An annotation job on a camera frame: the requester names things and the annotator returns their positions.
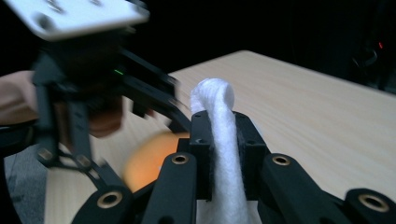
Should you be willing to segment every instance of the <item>rolled white cloth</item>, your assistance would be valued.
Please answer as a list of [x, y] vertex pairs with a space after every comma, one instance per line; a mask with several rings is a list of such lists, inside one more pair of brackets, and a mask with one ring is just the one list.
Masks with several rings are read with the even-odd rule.
[[246, 199], [233, 114], [233, 88], [220, 78], [207, 78], [191, 92], [191, 112], [206, 110], [214, 138], [212, 201], [197, 204], [198, 224], [248, 224]]

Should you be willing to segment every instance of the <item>green light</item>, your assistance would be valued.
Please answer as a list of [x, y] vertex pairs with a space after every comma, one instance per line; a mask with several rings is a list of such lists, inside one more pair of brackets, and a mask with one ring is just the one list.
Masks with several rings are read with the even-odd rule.
[[122, 72], [120, 72], [119, 70], [115, 69], [114, 71], [115, 71], [116, 73], [118, 73], [118, 74], [120, 74], [120, 75], [122, 75], [122, 76], [123, 76], [123, 73], [122, 73]]

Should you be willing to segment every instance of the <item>white mounting plate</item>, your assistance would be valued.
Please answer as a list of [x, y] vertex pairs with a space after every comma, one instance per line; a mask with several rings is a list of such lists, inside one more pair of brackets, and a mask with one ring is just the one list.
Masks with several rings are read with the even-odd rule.
[[47, 41], [126, 28], [149, 20], [147, 10], [126, 0], [4, 1], [35, 35]]

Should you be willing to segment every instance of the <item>wooden table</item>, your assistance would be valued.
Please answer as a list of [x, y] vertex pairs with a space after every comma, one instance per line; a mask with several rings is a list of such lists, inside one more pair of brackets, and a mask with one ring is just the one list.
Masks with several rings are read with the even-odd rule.
[[[179, 80], [178, 98], [187, 116], [191, 90], [207, 77], [223, 78], [234, 90], [233, 110], [249, 116], [270, 150], [297, 160], [323, 190], [344, 199], [349, 189], [367, 188], [396, 201], [394, 95], [249, 51], [171, 76]], [[95, 158], [108, 161], [121, 174], [134, 148], [167, 129], [163, 121], [126, 113], [122, 130], [92, 139]], [[50, 170], [46, 223], [70, 223], [93, 192], [88, 177]]]

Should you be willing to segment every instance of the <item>person's hand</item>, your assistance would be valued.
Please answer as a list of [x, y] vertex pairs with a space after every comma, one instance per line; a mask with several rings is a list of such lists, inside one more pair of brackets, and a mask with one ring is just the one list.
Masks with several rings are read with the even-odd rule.
[[[0, 77], [0, 125], [38, 118], [33, 74], [33, 71], [20, 71]], [[61, 143], [72, 149], [65, 104], [57, 104], [56, 111]], [[101, 138], [114, 133], [121, 127], [122, 116], [122, 97], [106, 99], [105, 106], [90, 113], [90, 134]]]

